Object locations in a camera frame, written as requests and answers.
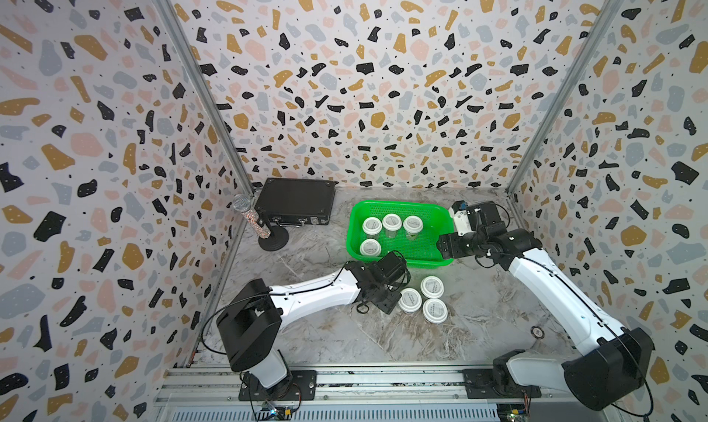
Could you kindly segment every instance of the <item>marble floor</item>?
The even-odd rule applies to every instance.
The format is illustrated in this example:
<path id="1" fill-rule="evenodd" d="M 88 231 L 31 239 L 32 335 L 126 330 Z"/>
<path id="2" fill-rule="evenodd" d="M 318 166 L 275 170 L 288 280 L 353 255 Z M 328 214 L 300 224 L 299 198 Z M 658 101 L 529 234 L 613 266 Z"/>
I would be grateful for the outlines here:
<path id="1" fill-rule="evenodd" d="M 330 224 L 289 227 L 288 245 L 274 253 L 258 246 L 246 227 L 234 265 L 225 281 L 219 307 L 228 304 L 248 281 L 262 277 L 266 285 L 283 285 L 337 271 L 352 258 L 345 248 L 352 207 L 361 200 L 401 200 L 448 208 L 456 200 L 494 200 L 508 207 L 503 193 L 480 189 L 337 189 Z M 516 227 L 512 217 L 511 227 Z M 445 284 L 441 298 L 449 312 L 443 324 L 430 324 L 422 311 L 413 315 L 398 307 L 386 315 L 371 306 L 359 314 L 353 305 L 333 307 L 300 319 L 281 331 L 275 346 L 289 363 L 368 363 L 390 361 L 465 361 L 489 363 L 516 348 L 569 355 L 574 349 L 562 327 L 525 285 L 501 268 L 482 268 L 473 258 L 455 260 L 434 270 L 412 267 L 410 287 L 438 276 Z M 545 337 L 535 339 L 532 326 Z M 208 331 L 209 346 L 222 350 L 216 325 Z M 194 364 L 227 364 L 226 356 L 202 346 Z"/>

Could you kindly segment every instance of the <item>clear plastic cup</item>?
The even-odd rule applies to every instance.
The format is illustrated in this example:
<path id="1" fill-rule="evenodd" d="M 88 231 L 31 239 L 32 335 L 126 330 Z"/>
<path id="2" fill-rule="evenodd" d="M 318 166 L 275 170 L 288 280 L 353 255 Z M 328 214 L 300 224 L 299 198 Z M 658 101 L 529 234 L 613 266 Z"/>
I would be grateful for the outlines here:
<path id="1" fill-rule="evenodd" d="M 361 228 L 364 230 L 364 233 L 366 233 L 367 238 L 376 239 L 381 233 L 381 220 L 374 216 L 367 217 Z"/>
<path id="2" fill-rule="evenodd" d="M 401 217 L 395 213 L 389 213 L 384 216 L 382 223 L 384 229 L 386 230 L 386 237 L 389 239 L 394 239 L 396 237 L 402 225 Z"/>
<path id="3" fill-rule="evenodd" d="M 417 216 L 408 216 L 403 221 L 403 229 L 406 230 L 406 238 L 414 241 L 418 237 L 418 233 L 423 231 L 423 220 Z"/>

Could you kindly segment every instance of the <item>green basket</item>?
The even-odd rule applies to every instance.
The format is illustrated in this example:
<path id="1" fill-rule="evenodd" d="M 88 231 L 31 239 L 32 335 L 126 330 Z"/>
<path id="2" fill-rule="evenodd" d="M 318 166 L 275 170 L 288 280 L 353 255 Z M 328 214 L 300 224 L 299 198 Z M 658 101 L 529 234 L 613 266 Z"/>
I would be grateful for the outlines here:
<path id="1" fill-rule="evenodd" d="M 361 243 L 367 239 L 362 225 L 367 217 L 384 219 L 389 213 L 396 213 L 401 221 L 415 215 L 423 220 L 423 231 L 411 241 L 406 238 L 403 227 L 393 239 L 386 237 L 383 229 L 376 240 L 381 244 L 381 255 L 378 257 L 362 256 L 359 253 Z M 366 200 L 352 208 L 349 217 L 349 232 L 347 233 L 347 251 L 358 260 L 378 260 L 392 250 L 401 252 L 411 267 L 437 268 L 452 263 L 452 259 L 443 259 L 436 244 L 441 234 L 454 233 L 455 225 L 447 209 L 440 205 L 420 203 L 399 203 L 396 201 Z"/>

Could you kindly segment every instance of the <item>terrazzo wallpaper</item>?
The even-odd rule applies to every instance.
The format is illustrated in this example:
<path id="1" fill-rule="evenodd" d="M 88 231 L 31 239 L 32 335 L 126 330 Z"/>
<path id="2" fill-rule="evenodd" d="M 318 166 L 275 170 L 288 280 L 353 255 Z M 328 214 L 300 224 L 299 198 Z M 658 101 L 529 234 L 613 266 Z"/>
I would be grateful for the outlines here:
<path id="1" fill-rule="evenodd" d="M 234 176 L 150 0 L 0 0 L 0 420 L 146 421 Z"/>
<path id="2" fill-rule="evenodd" d="M 500 187 L 604 0 L 171 0 L 256 187 Z"/>
<path id="3" fill-rule="evenodd" d="M 707 1 L 626 0 L 514 194 L 583 292 L 651 335 L 652 421 L 708 420 Z"/>

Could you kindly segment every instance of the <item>plastic cup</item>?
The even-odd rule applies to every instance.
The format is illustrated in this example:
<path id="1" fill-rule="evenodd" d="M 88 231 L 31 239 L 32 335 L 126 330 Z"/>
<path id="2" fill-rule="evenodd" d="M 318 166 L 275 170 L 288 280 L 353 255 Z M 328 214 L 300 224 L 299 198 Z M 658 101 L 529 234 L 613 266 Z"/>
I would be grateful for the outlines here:
<path id="1" fill-rule="evenodd" d="M 417 216 L 408 216 L 403 221 L 403 229 L 406 230 L 406 238 L 414 241 L 418 237 L 418 233 L 423 231 L 423 220 Z"/>
<path id="2" fill-rule="evenodd" d="M 381 254 L 381 244 L 376 239 L 367 239 L 359 246 L 359 253 L 362 256 L 376 257 Z"/>
<path id="3" fill-rule="evenodd" d="M 376 239 L 381 233 L 381 220 L 374 216 L 367 217 L 361 228 L 364 230 L 364 233 L 366 233 L 368 239 Z"/>
<path id="4" fill-rule="evenodd" d="M 389 239 L 394 239 L 396 237 L 402 225 L 401 217 L 395 213 L 389 213 L 384 216 L 382 223 L 384 229 L 386 230 L 386 237 Z"/>

